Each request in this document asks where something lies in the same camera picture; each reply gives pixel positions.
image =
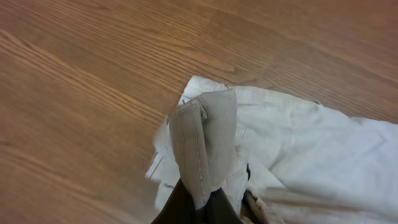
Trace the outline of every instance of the brown wood grain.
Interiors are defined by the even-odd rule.
[[[394,0],[0,0],[0,223],[150,223],[192,75],[398,123]]]

